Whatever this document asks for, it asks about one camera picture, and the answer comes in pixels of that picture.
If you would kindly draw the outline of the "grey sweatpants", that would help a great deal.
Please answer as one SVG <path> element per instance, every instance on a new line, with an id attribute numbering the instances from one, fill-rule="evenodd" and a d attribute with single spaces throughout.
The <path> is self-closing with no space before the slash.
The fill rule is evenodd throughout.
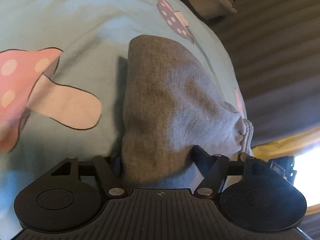
<path id="1" fill-rule="evenodd" d="M 253 125 L 221 96 L 198 59 L 180 43 L 140 35 L 129 44 L 123 106 L 123 183 L 131 188 L 195 189 L 198 145 L 236 160 L 251 154 Z"/>

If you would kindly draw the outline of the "white fluffy chair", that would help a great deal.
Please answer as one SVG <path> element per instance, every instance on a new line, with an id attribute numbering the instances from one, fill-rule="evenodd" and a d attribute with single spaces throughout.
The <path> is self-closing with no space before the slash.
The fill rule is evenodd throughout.
<path id="1" fill-rule="evenodd" d="M 219 16 L 236 14 L 228 0 L 187 0 L 193 9 L 205 20 L 211 20 Z"/>

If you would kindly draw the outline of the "light blue mushroom duvet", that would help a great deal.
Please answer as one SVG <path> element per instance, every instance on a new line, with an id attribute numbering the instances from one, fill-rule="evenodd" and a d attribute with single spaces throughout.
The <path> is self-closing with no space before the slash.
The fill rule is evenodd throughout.
<path id="1" fill-rule="evenodd" d="M 121 157 L 140 35 L 187 48 L 247 119 L 227 51 L 179 0 L 1 0 L 1 239 L 21 230 L 18 193 L 60 161 Z"/>

